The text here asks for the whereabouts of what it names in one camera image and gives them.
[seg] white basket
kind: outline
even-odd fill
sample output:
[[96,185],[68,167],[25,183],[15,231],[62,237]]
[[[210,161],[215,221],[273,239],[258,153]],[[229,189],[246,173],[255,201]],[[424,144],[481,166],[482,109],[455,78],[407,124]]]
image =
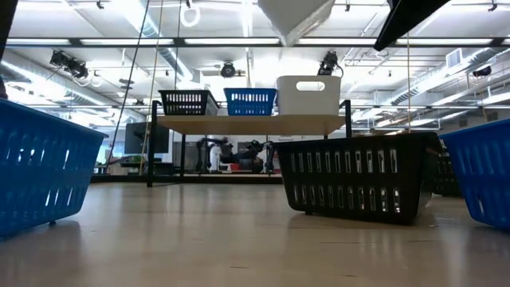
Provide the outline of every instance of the white basket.
[[[277,79],[278,114],[338,115],[340,84],[340,77],[335,76],[279,77]],[[316,90],[301,88],[306,85],[315,85]]]

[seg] shelf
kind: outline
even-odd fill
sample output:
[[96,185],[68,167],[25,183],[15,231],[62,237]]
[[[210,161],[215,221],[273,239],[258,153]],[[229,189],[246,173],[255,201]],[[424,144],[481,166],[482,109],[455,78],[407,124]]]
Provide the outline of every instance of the shelf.
[[158,124],[183,135],[323,136],[345,123],[343,116],[159,116]]

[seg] table frame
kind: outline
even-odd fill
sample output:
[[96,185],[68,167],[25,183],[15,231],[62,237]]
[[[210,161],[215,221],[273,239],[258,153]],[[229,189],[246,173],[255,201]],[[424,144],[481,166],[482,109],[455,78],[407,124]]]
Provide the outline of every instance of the table frame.
[[[149,167],[147,169],[147,187],[152,187],[153,183],[162,182],[159,177],[154,177],[154,154],[155,154],[155,140],[156,140],[156,127],[158,125],[158,105],[162,105],[158,100],[152,101],[152,109],[151,109],[151,133],[149,135],[149,151],[148,151],[148,164]],[[339,108],[345,108],[345,136],[347,138],[352,137],[352,120],[351,120],[351,101],[344,100]],[[186,182],[186,183],[216,183],[218,179],[214,177],[185,177],[184,176],[184,155],[186,154],[186,135],[182,135],[182,144],[181,144],[181,160],[180,160],[180,170],[178,177],[171,176],[170,178],[174,179],[172,182]],[[218,178],[222,183],[261,183],[262,179],[268,179],[267,183],[278,183],[279,178],[272,177],[271,174],[267,174],[267,177],[229,177],[228,175],[219,175]]]

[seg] concrete floor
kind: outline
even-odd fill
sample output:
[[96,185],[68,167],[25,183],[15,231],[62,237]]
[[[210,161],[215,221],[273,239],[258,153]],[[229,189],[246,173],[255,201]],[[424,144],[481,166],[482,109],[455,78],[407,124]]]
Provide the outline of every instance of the concrete floor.
[[504,286],[510,234],[435,197],[415,226],[306,216],[283,186],[91,185],[0,242],[0,286]]

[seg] black basket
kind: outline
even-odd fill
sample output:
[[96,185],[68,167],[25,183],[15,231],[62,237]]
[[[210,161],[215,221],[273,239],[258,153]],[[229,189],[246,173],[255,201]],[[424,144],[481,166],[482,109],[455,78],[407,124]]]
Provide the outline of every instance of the black basket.
[[453,174],[452,160],[448,152],[444,152],[437,159],[437,177],[435,178],[436,188],[434,194],[462,197],[462,191],[459,188],[457,178]]
[[208,90],[161,90],[167,116],[216,116],[219,105]]
[[441,152],[435,133],[275,146],[292,209],[403,224],[430,201]]

